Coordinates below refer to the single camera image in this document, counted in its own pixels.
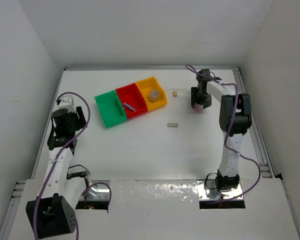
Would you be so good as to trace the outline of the pink marker pen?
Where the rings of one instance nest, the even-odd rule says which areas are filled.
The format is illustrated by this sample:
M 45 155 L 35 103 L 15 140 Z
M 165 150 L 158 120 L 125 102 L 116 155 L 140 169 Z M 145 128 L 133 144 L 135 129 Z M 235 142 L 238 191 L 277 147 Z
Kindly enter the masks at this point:
M 193 110 L 196 112 L 196 113 L 202 113 L 203 112 L 203 108 L 201 105 L 195 105 Z

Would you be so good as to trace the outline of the blue marker pen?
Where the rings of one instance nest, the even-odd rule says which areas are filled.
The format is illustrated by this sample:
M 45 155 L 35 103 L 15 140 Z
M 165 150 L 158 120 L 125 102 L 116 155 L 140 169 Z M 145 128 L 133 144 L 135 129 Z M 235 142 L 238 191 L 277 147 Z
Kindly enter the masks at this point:
M 129 104 L 128 104 L 128 103 L 126 103 L 126 102 L 124 102 L 124 103 L 123 103 L 123 105 L 124 105 L 126 108 L 130 109 L 131 111 L 133 111 L 133 112 L 135 112 L 135 111 L 136 111 L 136 109 L 135 109 L 135 108 L 133 108 L 131 105 L 129 105 Z

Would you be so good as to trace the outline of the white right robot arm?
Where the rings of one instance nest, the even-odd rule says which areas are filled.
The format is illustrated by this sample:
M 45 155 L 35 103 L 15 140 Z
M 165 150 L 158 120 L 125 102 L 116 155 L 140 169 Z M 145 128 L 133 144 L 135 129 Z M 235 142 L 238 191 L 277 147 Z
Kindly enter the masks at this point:
M 197 86 L 191 88 L 190 105 L 193 109 L 207 109 L 212 100 L 220 103 L 219 126 L 223 132 L 223 150 L 215 177 L 219 192 L 236 189 L 240 182 L 239 157 L 245 134 L 252 125 L 251 100 L 247 93 L 240 93 L 235 83 L 224 83 L 212 77 L 209 69 L 196 74 Z

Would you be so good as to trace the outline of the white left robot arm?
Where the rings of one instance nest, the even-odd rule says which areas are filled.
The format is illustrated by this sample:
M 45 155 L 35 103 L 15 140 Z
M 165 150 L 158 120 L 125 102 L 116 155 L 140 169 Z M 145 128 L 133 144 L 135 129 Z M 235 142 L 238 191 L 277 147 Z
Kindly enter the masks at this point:
M 83 110 L 65 107 L 51 115 L 47 147 L 49 159 L 37 197 L 28 201 L 25 211 L 37 240 L 71 234 L 77 218 L 75 208 L 88 186 L 87 171 L 69 173 L 75 155 L 78 134 L 87 127 Z

